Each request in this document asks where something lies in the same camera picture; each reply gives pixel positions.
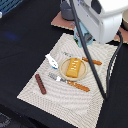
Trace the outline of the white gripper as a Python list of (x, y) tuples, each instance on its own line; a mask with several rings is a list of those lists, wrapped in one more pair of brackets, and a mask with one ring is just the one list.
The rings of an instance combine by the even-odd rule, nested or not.
[(111, 41), (122, 19), (120, 3), (115, 0), (72, 0), (76, 14), (94, 39), (101, 43)]

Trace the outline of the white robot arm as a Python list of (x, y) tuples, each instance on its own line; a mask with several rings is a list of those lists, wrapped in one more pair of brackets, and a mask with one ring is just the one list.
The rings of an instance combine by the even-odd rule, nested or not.
[(94, 39), (101, 43), (111, 41), (122, 22), (122, 13), (128, 9), (128, 0), (72, 0), (76, 14)]

